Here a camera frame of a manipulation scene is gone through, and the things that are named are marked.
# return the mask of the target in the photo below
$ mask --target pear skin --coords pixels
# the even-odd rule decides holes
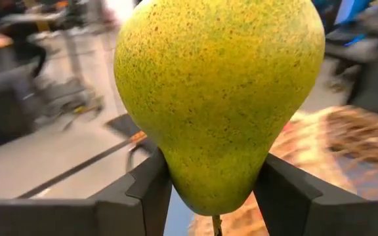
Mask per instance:
[[[117,37],[114,73],[183,201],[212,216],[251,193],[324,46],[310,0],[145,0]]]

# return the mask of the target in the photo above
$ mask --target yellow-green pear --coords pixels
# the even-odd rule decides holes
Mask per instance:
[[[117,89],[183,201],[239,208],[324,57],[311,0],[143,1],[117,37]]]

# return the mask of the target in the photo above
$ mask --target pear stem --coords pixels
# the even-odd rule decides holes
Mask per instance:
[[[214,236],[222,236],[220,216],[213,216]]]

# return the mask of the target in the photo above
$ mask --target black holder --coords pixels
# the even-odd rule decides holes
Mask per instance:
[[[378,236],[367,201],[269,154],[254,194],[271,236]],[[161,236],[171,196],[160,150],[89,199],[0,200],[0,235]]]

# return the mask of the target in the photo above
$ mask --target gray floor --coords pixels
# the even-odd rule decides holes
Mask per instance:
[[[79,119],[72,129],[62,132],[68,122],[61,119],[56,124],[0,147],[0,199],[17,197],[58,174],[72,168],[94,155],[124,141],[124,137],[104,126],[106,121],[125,113],[114,88],[112,55],[115,35],[88,35],[76,37],[79,59],[86,79],[104,95],[106,109],[95,120]],[[54,49],[54,55],[45,69],[47,77],[63,80],[72,73],[65,57],[64,42],[56,38],[44,42]],[[325,62],[314,90],[301,109],[314,112],[340,104],[343,95],[329,92],[324,83],[333,63]],[[123,148],[85,170],[37,194],[37,198],[86,198],[106,187],[125,174]],[[146,158],[138,154],[138,161]],[[169,215],[174,219],[167,224],[165,235],[184,235],[192,213],[183,205],[178,195],[172,195]]]

